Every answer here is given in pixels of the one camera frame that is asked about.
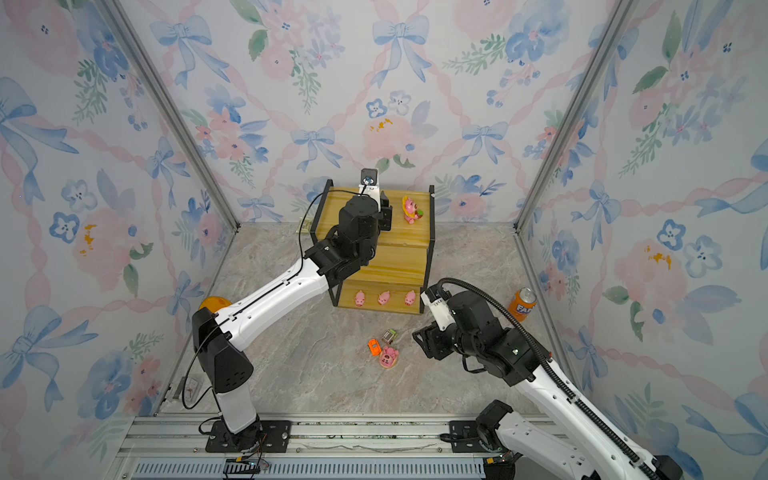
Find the pink bear sunflower toy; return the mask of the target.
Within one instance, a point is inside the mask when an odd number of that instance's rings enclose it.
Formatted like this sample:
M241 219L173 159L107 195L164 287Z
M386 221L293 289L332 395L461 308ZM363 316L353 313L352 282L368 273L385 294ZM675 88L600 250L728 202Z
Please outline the pink bear sunflower toy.
M402 198L402 210L405 221L409 225L414 225L416 221L420 220L424 212L420 209L413 198L405 196Z

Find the green box toy truck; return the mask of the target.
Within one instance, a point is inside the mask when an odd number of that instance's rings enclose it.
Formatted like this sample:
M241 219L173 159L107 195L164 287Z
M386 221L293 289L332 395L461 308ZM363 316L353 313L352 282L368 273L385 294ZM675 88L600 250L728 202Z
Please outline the green box toy truck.
M398 336L398 333L394 329L388 329L384 332L382 339L387 344L392 344Z

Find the pink bear donut toy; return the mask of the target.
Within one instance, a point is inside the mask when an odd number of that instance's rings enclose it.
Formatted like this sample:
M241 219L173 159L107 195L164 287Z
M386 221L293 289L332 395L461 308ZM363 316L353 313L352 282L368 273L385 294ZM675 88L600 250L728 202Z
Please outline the pink bear donut toy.
M393 347L383 348L379 355L379 364L385 369L393 368L399 359L400 352Z

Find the orange toy truck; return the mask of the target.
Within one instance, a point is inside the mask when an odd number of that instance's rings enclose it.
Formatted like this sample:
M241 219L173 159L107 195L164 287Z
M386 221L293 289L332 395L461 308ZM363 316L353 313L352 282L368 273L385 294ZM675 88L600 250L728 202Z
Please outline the orange toy truck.
M375 357L379 357L383 352L383 348L377 339L369 340L368 348L371 352L371 355Z

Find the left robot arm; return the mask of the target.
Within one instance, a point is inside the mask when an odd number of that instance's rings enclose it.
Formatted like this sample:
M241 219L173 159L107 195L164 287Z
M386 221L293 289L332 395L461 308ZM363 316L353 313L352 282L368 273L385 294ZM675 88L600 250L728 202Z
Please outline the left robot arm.
M217 312L202 307L193 315L195 358L208 377L228 432L240 434L258 420L247 389L254 367L245 349L295 308L368 265L391 220L385 194L353 194L326 237L301 252L281 276Z

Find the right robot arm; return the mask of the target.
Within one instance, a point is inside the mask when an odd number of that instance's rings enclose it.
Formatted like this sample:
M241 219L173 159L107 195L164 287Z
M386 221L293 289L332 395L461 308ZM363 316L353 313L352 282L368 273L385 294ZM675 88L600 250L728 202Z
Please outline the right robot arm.
M473 434L453 433L454 444L474 444L513 460L529 458L560 479L680 479L668 455L654 455L633 441L572 386L552 354L513 314L485 292L459 282L452 294L427 288L421 302L433 321L413 339L425 356L475 359L487 373L532 401L561 431L550 434L510 405L494 400L474 420Z

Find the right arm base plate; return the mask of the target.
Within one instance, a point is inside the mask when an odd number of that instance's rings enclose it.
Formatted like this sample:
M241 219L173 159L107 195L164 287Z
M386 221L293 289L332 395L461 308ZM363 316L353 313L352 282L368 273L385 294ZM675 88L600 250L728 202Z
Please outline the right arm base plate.
M442 436L453 453L493 453L501 447L490 426L476 421L452 420L448 432Z

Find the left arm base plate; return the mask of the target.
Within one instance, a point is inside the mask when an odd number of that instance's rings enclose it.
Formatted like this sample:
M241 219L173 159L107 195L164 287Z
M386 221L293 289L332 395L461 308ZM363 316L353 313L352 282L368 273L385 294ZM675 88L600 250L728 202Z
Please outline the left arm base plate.
M207 453L285 453L291 434L288 420L257 420L240 433L228 430L223 420L216 420L205 433Z

